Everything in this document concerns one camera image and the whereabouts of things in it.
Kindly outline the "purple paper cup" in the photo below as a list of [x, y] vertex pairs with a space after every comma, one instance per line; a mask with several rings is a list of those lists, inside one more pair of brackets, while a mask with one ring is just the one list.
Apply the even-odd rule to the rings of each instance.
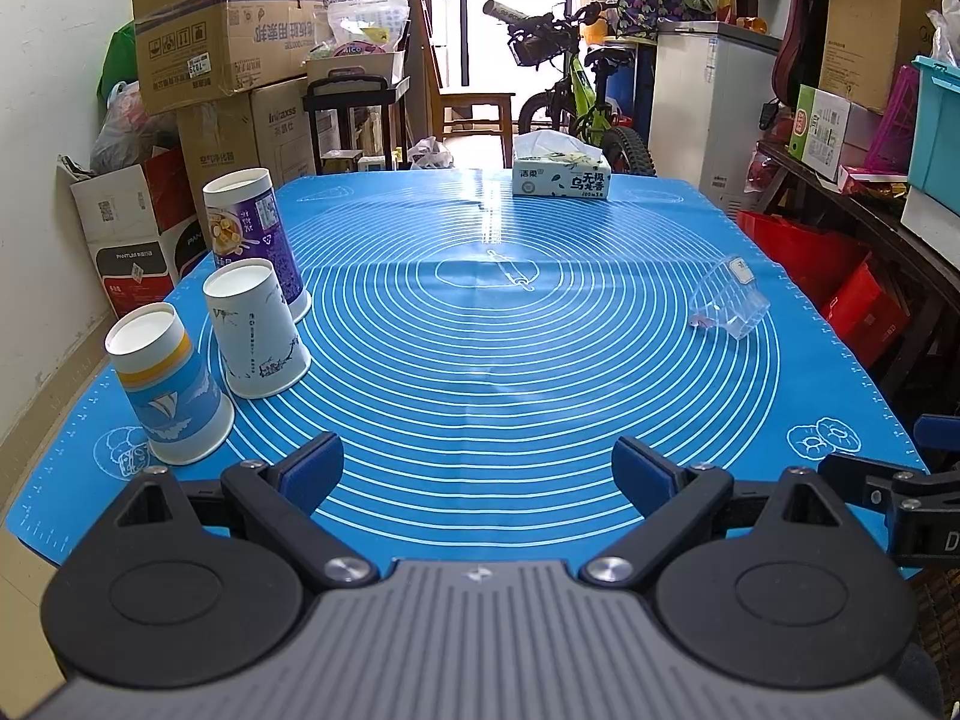
[[277, 273], [293, 322], [308, 314], [313, 298], [286, 237], [267, 167], [228, 172], [203, 186], [206, 219], [216, 266], [267, 259]]

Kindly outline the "white chest freezer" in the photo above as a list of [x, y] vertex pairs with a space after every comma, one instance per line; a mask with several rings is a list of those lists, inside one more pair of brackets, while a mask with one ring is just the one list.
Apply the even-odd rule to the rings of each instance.
[[773, 99], [776, 37], [716, 21], [659, 26], [647, 149], [659, 176], [688, 182], [734, 215]]

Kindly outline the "tall cardboard box right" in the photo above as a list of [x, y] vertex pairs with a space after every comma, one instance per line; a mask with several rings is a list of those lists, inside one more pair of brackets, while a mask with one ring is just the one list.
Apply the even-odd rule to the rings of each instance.
[[828, 0], [818, 87], [884, 114], [902, 65], [931, 50], [940, 0]]

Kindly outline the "teal plastic bin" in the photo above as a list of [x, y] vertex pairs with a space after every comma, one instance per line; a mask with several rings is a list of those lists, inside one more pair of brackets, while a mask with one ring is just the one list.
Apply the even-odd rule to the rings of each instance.
[[919, 93], [908, 181], [960, 215], [960, 75], [918, 55]]

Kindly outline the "lower cardboard box stack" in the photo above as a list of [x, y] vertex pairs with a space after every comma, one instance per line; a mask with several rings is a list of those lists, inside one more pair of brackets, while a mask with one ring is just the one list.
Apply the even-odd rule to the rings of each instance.
[[302, 107], [308, 78], [261, 86], [176, 110], [179, 140], [206, 242], [203, 188], [228, 172], [267, 167], [275, 188], [316, 174], [309, 115]]

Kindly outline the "red gift box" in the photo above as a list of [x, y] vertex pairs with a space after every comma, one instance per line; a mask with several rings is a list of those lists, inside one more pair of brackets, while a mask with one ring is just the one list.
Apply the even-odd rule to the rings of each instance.
[[755, 211], [737, 211], [736, 223], [786, 270], [862, 367], [882, 358], [907, 328], [907, 301], [866, 244], [843, 232]]

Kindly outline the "tissue box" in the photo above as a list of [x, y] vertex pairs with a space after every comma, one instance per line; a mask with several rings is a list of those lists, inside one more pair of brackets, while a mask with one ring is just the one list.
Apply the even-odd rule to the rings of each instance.
[[512, 163], [516, 197], [605, 200], [612, 167], [597, 146], [556, 130], [517, 135]]

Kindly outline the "blue and yellow paper cup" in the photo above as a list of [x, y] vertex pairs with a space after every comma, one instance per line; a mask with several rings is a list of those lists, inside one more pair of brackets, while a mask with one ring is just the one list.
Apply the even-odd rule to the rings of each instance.
[[132, 310], [107, 332], [104, 348], [158, 460], [192, 465], [223, 444], [235, 424], [235, 405], [174, 305], [153, 302]]

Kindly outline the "clear plastic cup with label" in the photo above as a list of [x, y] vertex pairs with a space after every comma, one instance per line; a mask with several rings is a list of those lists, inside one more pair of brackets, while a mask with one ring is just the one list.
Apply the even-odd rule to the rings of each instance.
[[770, 312], [770, 301], [743, 257], [720, 260], [701, 278], [688, 301], [688, 325], [721, 330], [740, 341], [755, 332]]

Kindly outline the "wooden chair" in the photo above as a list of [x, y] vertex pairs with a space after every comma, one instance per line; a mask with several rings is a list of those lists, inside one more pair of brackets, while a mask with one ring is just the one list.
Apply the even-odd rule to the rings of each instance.
[[420, 49], [425, 67], [425, 91], [427, 92], [428, 122], [430, 133], [438, 142], [454, 137], [454, 122], [446, 119], [449, 110], [494, 107], [498, 115], [494, 119], [469, 117], [466, 124], [488, 125], [500, 138], [503, 166], [514, 164], [514, 125], [512, 125], [512, 91], [478, 91], [475, 88], [444, 88], [441, 85], [436, 49], [431, 43], [431, 20], [425, 0], [412, 0], [416, 24], [423, 31], [423, 47]]

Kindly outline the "blue silicone baking mat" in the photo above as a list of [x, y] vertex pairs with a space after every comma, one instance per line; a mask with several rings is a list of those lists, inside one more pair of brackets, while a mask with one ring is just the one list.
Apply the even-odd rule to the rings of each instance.
[[[742, 479], [835, 449], [921, 463], [781, 266], [685, 182], [519, 199], [505, 171], [384, 172], [299, 179], [277, 202], [313, 362], [240, 401], [190, 474], [332, 431], [345, 466], [317, 520], [379, 564], [581, 564], [638, 520], [610, 474], [622, 436]], [[770, 301], [740, 341], [688, 325], [693, 289], [731, 255]]]

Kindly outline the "white red box on floor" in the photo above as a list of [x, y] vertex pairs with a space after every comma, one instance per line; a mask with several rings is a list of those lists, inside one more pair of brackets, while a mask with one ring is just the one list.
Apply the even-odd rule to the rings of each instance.
[[62, 169], [116, 316], [164, 301], [208, 252], [177, 148], [102, 176], [78, 172], [70, 161]]

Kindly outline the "white paper cup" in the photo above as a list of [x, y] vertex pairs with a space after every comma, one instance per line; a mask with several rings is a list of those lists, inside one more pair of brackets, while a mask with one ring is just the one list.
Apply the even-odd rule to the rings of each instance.
[[203, 283], [203, 295], [233, 394], [260, 400], [306, 376], [313, 358], [267, 259], [218, 266]]

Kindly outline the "black metal stool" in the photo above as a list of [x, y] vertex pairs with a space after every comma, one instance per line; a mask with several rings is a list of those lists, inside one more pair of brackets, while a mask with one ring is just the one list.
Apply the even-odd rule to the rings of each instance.
[[[311, 146], [313, 147], [314, 167], [317, 174], [324, 174], [320, 149], [319, 124], [317, 116], [326, 110], [337, 114], [338, 136], [340, 144], [350, 148], [355, 139], [355, 109], [381, 110], [381, 138], [384, 146], [384, 164], [387, 171], [410, 169], [409, 140], [407, 140], [407, 93], [410, 78], [404, 76], [397, 83], [389, 83], [382, 76], [327, 76], [308, 83], [306, 94], [302, 96], [302, 109], [308, 115]], [[400, 158], [394, 158], [392, 143], [391, 112], [397, 109], [400, 127]]]

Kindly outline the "green white carton box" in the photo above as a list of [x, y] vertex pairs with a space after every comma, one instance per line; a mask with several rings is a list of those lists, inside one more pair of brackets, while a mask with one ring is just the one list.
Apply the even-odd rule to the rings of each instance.
[[815, 174], [835, 182], [844, 166], [866, 164], [880, 115], [838, 94], [802, 85], [788, 153]]

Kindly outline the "green bicycle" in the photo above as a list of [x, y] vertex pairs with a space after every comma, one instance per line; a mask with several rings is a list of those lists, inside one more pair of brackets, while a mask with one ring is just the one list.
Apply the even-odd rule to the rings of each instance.
[[612, 2], [590, 0], [573, 15], [524, 15], [498, 0], [487, 0], [483, 13], [505, 23], [508, 47], [519, 67], [539, 68], [562, 59], [565, 70], [555, 85], [537, 93], [521, 107], [517, 133], [527, 135], [550, 125], [551, 130], [597, 146], [619, 174], [656, 176], [656, 166], [630, 115], [620, 114], [607, 98], [608, 80], [633, 64], [626, 49], [594, 47], [579, 57], [581, 28], [602, 21]]

